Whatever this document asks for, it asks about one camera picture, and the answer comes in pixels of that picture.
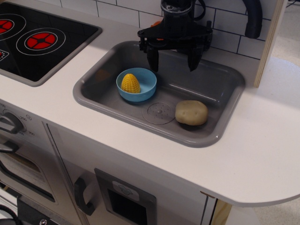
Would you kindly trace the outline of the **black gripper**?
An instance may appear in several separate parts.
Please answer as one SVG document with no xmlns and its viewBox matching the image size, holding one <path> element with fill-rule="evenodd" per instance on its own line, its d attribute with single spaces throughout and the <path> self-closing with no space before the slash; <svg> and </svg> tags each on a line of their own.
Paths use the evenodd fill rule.
<svg viewBox="0 0 300 225">
<path fill-rule="evenodd" d="M 194 17 L 191 12 L 185 15 L 166 14 L 159 25 L 138 31 L 139 47 L 141 51 L 147 51 L 151 70 L 158 71 L 158 50 L 174 49 L 189 50 L 188 67 L 190 72 L 196 70 L 203 51 L 207 51 L 212 42 L 212 21 L 199 24 L 203 17 L 203 14 Z"/>
</svg>

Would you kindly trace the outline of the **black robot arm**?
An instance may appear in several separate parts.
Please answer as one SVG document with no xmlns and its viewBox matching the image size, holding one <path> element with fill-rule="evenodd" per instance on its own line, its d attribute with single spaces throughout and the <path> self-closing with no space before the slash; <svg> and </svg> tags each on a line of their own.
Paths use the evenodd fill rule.
<svg viewBox="0 0 300 225">
<path fill-rule="evenodd" d="M 194 0 L 162 0 L 163 20 L 150 28 L 138 31 L 139 48 L 147 54 L 151 70 L 157 72 L 160 50 L 179 50 L 187 54 L 190 71 L 197 68 L 202 54 L 210 48 L 212 41 L 211 21 L 205 26 L 196 22 L 206 13 L 204 1 L 199 1 L 203 7 L 200 16 L 194 17 Z"/>
</svg>

